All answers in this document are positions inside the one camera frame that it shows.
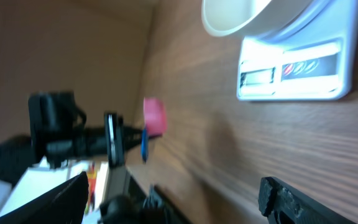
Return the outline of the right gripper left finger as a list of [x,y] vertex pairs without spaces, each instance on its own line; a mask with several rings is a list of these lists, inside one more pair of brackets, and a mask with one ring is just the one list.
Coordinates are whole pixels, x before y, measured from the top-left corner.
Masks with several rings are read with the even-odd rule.
[[80,224],[88,201],[86,172],[0,217],[0,224]]

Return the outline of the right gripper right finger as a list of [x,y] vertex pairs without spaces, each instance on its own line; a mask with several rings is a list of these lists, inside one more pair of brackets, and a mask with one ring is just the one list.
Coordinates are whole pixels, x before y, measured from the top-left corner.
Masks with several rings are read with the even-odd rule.
[[258,204],[270,224],[356,224],[276,177],[261,178]]

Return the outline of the pink scoop blue handle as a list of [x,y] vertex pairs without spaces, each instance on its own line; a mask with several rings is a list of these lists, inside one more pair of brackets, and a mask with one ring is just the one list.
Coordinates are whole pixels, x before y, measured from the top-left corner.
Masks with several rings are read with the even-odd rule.
[[157,98],[144,98],[143,114],[145,127],[142,131],[141,156],[147,162],[149,139],[163,135],[167,130],[165,106]]

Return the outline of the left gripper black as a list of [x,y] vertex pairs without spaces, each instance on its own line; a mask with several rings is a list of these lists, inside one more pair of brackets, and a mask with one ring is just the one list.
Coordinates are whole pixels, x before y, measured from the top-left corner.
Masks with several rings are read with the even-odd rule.
[[65,161],[106,156],[110,168],[125,164],[125,154],[136,146],[145,157],[145,131],[124,124],[115,112],[104,114],[104,125],[85,126],[87,116],[70,91],[39,93],[28,100],[32,148],[52,168]]

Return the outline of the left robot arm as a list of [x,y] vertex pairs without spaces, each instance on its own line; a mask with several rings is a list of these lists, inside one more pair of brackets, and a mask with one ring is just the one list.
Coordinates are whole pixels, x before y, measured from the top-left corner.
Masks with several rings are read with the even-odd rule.
[[102,127],[87,128],[86,114],[71,91],[38,93],[28,100],[30,135],[0,144],[0,180],[16,185],[24,172],[46,158],[51,169],[69,160],[106,156],[110,169],[125,164],[125,154],[141,146],[147,160],[146,130],[124,124],[117,113],[105,113]]

